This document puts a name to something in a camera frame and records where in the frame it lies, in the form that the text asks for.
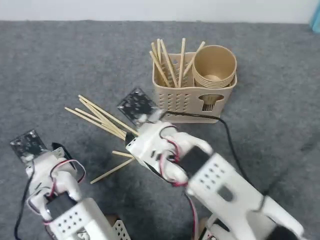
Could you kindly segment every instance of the perforated metal plate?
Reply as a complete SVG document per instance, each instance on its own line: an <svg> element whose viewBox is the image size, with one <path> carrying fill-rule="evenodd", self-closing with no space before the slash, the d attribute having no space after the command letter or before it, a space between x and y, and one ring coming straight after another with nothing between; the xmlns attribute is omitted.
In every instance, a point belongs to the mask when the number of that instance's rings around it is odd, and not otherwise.
<svg viewBox="0 0 320 240"><path fill-rule="evenodd" d="M157 109L157 105L139 87L133 89L122 99L117 108L135 125L141 115L150 116Z"/></svg>
<svg viewBox="0 0 320 240"><path fill-rule="evenodd" d="M13 139L10 142L10 146L24 164L32 161L47 150L47 147L34 129Z"/></svg>

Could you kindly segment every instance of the wooden skewer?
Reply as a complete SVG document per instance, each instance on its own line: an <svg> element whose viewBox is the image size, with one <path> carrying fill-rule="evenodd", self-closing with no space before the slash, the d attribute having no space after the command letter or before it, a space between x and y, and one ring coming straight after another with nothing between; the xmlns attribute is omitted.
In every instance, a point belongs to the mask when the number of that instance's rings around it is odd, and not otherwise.
<svg viewBox="0 0 320 240"><path fill-rule="evenodd" d="M106 127L106 128L109 128L109 125L106 125L105 123L101 123L102 126ZM123 131L122 129L118 128L120 133L121 133L121 136L123 136L124 138L126 138L126 135L127 135L127 132L126 131Z"/></svg>
<svg viewBox="0 0 320 240"><path fill-rule="evenodd" d="M116 154L116 155L120 155L120 156L125 156L125 157L129 157L129 158L133 158L134 156L132 156L131 154L129 153L124 153L124 152L121 152L121 151L112 151L113 154Z"/></svg>
<svg viewBox="0 0 320 240"><path fill-rule="evenodd" d="M177 80L176 80L176 71L174 70L174 67L173 67L173 65L171 63L170 57L168 55L168 52L167 52L167 49L166 49L166 46L165 46L165 43L164 43L164 41L162 39L160 40L160 43L161 43L161 47L162 47L162 50L163 50L163 53L164 53L164 57L166 59L166 63L168 64L168 68L169 68L169 71L170 71L171 76L172 76L174 87L177 88L178 87L178 83L177 83Z"/></svg>
<svg viewBox="0 0 320 240"><path fill-rule="evenodd" d="M158 50L158 60L159 60L159 63L160 63L160 65L162 64L162 62L161 62L161 43L160 43L160 39L158 38L157 40L156 40L156 47L157 47L157 50Z"/></svg>
<svg viewBox="0 0 320 240"><path fill-rule="evenodd" d="M105 116L103 116L98 110L96 110L93 106L91 106L89 103L86 103L84 100L79 98L79 101L85 105L94 115L96 115L101 121L102 124L104 124L105 127L113 130L114 132L118 133L119 135L126 138L126 134L123 133L121 129L119 129L116 125L114 125L109 119L107 119Z"/></svg>
<svg viewBox="0 0 320 240"><path fill-rule="evenodd" d="M130 132L132 132L133 134L135 134L136 136L139 135L139 133L132 129L131 127L129 127L128 125L124 124L122 121L118 120L117 118L115 118L114 116L112 116L111 114L109 114L108 112L106 112L105 110L103 110L101 107L95 105L93 102L89 101L88 99L86 99L84 96L78 95L79 98L81 98L82 100L84 100L85 102L87 102L88 104L90 104L91 106L93 106L95 109L99 110L101 113L103 113L104 115L106 115L107 117L111 118L113 121L115 121L116 123L120 124L121 126L125 127L126 129L128 129Z"/></svg>
<svg viewBox="0 0 320 240"><path fill-rule="evenodd" d="M154 42L151 43L151 49L152 49L152 52L153 52L155 58L159 61L158 52L157 52L157 50L156 50L156 45L155 45Z"/></svg>
<svg viewBox="0 0 320 240"><path fill-rule="evenodd" d="M69 111L70 113L73 113L73 114L77 115L78 117L80 117L80 118L82 118L82 119L84 119L84 120L87 120L88 122L96 125L97 127L99 127L99 128L101 128L101 129L103 129L103 130L105 130L105 131L107 131L107 132L109 132L109 133L117 136L118 138L120 138L120 139L122 139L122 140L125 140L124 137L115 134L113 131L109 130L109 129L106 128L105 126L102 126L102 125L96 123L95 121L91 120L90 118L88 118L88 117L86 117L86 116L83 116L83 115L81 115L80 113L78 113L78 112L76 112L76 111L74 111L74 110L72 110L72 109L70 109L70 108L68 108L68 107L64 107L64 109L67 110L67 111Z"/></svg>
<svg viewBox="0 0 320 240"><path fill-rule="evenodd" d="M79 112L79 113L81 113L81 114L83 114L83 115L85 115L85 116L87 116L87 117L89 117L89 118L91 118L91 119L93 119L93 120L96 120L96 121L99 122L99 123L102 123L102 124L104 123L103 121L101 121L101 119L99 119L99 118L91 115L90 113L87 113L86 111L83 111L83 110L81 110L81 109L79 109L79 108L75 108L74 110L76 110L77 112ZM107 129L109 129L109 130L110 130L111 132L113 132L114 134L118 135L118 133L115 132L113 129L111 129L108 125L105 125L104 127L106 127Z"/></svg>
<svg viewBox="0 0 320 240"><path fill-rule="evenodd" d="M206 44L205 41L203 41L200 46L198 47L197 52L199 52L200 49L202 49L204 47L204 45ZM194 62L194 59L195 59L195 55L193 56L192 60L188 63L188 65L186 66L184 72L183 72L183 77L185 77L187 75L187 73L189 72L190 68L192 67L192 64Z"/></svg>
<svg viewBox="0 0 320 240"><path fill-rule="evenodd" d="M107 177L108 175L110 175L110 174L118 171L119 169L121 169L121 168L123 168L124 166L128 165L129 163L131 163L133 160L135 160L134 157L131 158L131 159L129 159L128 161L125 161L124 163L116 166L115 168L111 169L110 171L107 171L106 173L102 174L101 176L98 176L97 178L95 178L94 180L92 180L92 181L90 182L90 184L94 184L94 183L98 182L99 180Z"/></svg>
<svg viewBox="0 0 320 240"><path fill-rule="evenodd" d="M167 79L164 71L162 70L162 67L160 66L160 63L158 62L156 56L154 55L154 53L153 53L152 51L150 51L149 53L150 53L150 56L151 56L154 64L155 64L156 67L158 68L158 71L159 71L159 73L161 74L161 77L163 78L166 86L167 86L168 88L170 88L170 87L171 87L171 86L170 86L170 83L168 82L168 79Z"/></svg>
<svg viewBox="0 0 320 240"><path fill-rule="evenodd" d="M182 38L178 88L181 88L182 78L184 74L185 50L186 50L186 39Z"/></svg>

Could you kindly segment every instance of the paper cup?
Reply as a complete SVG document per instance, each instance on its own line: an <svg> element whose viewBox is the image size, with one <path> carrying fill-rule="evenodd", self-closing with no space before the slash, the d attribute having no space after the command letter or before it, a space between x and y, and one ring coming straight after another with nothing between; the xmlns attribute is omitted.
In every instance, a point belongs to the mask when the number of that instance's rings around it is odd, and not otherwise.
<svg viewBox="0 0 320 240"><path fill-rule="evenodd" d="M196 82L206 88L223 88L233 80L237 69L236 56L220 45L200 49L194 57L192 73Z"/></svg>

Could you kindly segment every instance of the robotic arm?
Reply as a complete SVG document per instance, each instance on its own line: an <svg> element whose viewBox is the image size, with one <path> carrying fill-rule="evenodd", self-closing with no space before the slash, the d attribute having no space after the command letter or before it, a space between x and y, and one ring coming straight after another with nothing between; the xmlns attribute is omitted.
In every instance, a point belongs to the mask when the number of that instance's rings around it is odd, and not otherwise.
<svg viewBox="0 0 320 240"><path fill-rule="evenodd" d="M26 204L43 219L57 240L118 240L119 231L130 240L122 221L117 231L111 226L92 198L83 198L79 183L85 176L84 167L76 160L66 159L62 147L46 149L35 130L11 141L10 145L25 164L31 179L30 197ZM76 180L78 163L82 177Z"/></svg>
<svg viewBox="0 0 320 240"><path fill-rule="evenodd" d="M162 114L158 110L148 120L142 117L139 136L127 139L126 149L165 181L186 186L212 212L202 239L303 239L302 225L279 204L250 185L207 142L159 120Z"/></svg>

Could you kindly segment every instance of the bundle of chopsticks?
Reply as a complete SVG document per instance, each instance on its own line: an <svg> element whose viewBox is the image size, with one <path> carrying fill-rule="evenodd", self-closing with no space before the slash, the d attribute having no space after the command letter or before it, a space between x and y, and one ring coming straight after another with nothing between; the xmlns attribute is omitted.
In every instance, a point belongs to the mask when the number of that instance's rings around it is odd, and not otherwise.
<svg viewBox="0 0 320 240"><path fill-rule="evenodd" d="M154 42L151 43L151 49L152 50L149 53L150 53L150 56L151 56L151 58L152 58L152 60L153 60L153 62L155 64L156 68L158 69L158 71L159 71L159 73L161 75L161 78L163 79L165 85L168 88L181 88L182 79L187 75L187 73L191 69L192 64L194 62L194 60L192 59L184 69L184 66L185 66L186 39L182 38L181 55L180 55L180 66L179 66L179 71L178 72L176 71L176 68L173 65L173 63L172 63L172 61L171 61L171 59L169 57L169 54L167 52L167 49L166 49L164 41L162 39L157 39L156 43L157 43L157 48L156 48L156 45L155 45ZM200 49L202 49L205 44L206 43L203 41L200 44L199 48L197 49L197 52ZM166 61L166 64L167 64L167 68L168 68L167 72L170 72L173 84L171 84L168 81L168 77L166 76L166 74L164 72L163 66L166 66L166 65L163 64L164 61L162 60L162 51L163 51L163 55L164 55L164 58L165 58L165 61Z"/></svg>
<svg viewBox="0 0 320 240"><path fill-rule="evenodd" d="M79 97L79 101L84 106L86 106L87 109L91 111L91 113L83 111L79 108L75 108L73 110L68 107L65 107L64 109L66 109L70 113L73 113L74 115L77 115L78 117L88 121L89 123L92 123L95 126L105 130L106 132L122 139L123 141L126 139L127 132L125 130L122 130L118 126L116 126L116 124L120 125L121 127L126 129L127 131L132 132L136 136L139 135L139 133L136 130L132 129L131 127L129 127L128 125L126 125L125 123L120 121L119 119L115 118L110 113L103 110L101 107L94 104L93 102L89 101L84 96L78 95L78 97ZM129 164L133 160L135 160L135 158L131 154L128 154L128 153L124 153L124 152L120 152L120 151L112 151L112 153L116 154L116 155L128 157L130 159L125 161L124 163L116 166L115 168L111 169L110 171L107 171L106 173L102 174L101 176L95 178L94 180L92 180L90 182L91 184L96 183L97 181L107 177L108 175L114 173L115 171L123 168L124 166L126 166L127 164Z"/></svg>

